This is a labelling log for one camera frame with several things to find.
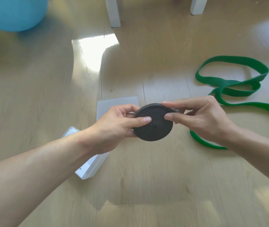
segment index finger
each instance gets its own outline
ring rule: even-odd
[[[120,107],[124,108],[126,113],[129,113],[129,112],[136,113],[140,109],[140,107],[138,107],[135,104],[124,104],[124,105],[120,105]]]
[[[204,107],[207,103],[215,100],[213,96],[204,96],[204,97],[196,97],[196,98],[188,98],[188,99],[178,99],[176,101],[164,101],[162,105],[165,107],[177,107],[177,108],[195,108],[199,109]]]

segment hand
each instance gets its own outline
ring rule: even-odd
[[[166,114],[166,120],[181,123],[201,138],[218,144],[236,127],[213,96],[179,99],[162,102],[162,105],[174,107],[180,112]]]
[[[140,108],[134,104],[113,106],[93,126],[87,129],[87,142],[92,145],[94,154],[112,151],[125,137],[136,137],[132,128],[151,122],[151,117],[134,118]]]

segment green resistance band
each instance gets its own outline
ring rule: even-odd
[[[241,64],[246,65],[250,68],[253,68],[255,71],[259,73],[258,76],[253,77],[251,79],[245,80],[245,81],[237,81],[237,80],[224,80],[222,78],[218,77],[209,77],[209,76],[201,76],[200,70],[206,65],[211,62],[220,61],[220,62],[226,62],[226,63],[232,63],[232,64]],[[255,59],[249,58],[249,57],[237,57],[237,56],[217,56],[212,57],[208,60],[206,60],[200,68],[197,70],[195,74],[195,78],[197,81],[208,84],[211,86],[215,86],[216,88],[212,90],[212,92],[209,93],[209,95],[214,94],[216,100],[222,104],[222,105],[228,105],[228,106],[238,106],[238,105],[248,105],[248,106],[254,106],[259,107],[262,109],[265,109],[269,111],[269,103],[261,103],[261,102],[247,102],[247,103],[227,103],[223,100],[222,94],[228,95],[228,96],[234,96],[234,97],[242,97],[242,96],[250,96],[256,91],[258,91],[261,87],[260,82],[265,79],[267,74],[269,73],[269,68],[263,64],[260,61],[257,61]],[[236,90],[233,88],[229,88],[231,86],[240,86],[240,85],[250,85],[252,87],[252,90],[250,91],[243,91],[243,90]],[[201,137],[199,137],[196,133],[193,131],[190,131],[191,136],[198,141],[199,143],[214,148],[214,149],[227,149],[223,146],[217,146],[213,145]]]

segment white table leg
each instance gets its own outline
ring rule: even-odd
[[[120,27],[120,16],[117,8],[117,0],[105,0],[107,12],[112,28]]]
[[[202,14],[207,0],[192,0],[190,12],[192,15]]]

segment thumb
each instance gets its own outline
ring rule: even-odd
[[[186,127],[190,127],[193,116],[185,115],[182,113],[167,113],[164,118],[175,123],[180,123]]]
[[[151,122],[151,117],[137,117],[137,118],[127,118],[127,127],[140,127]]]

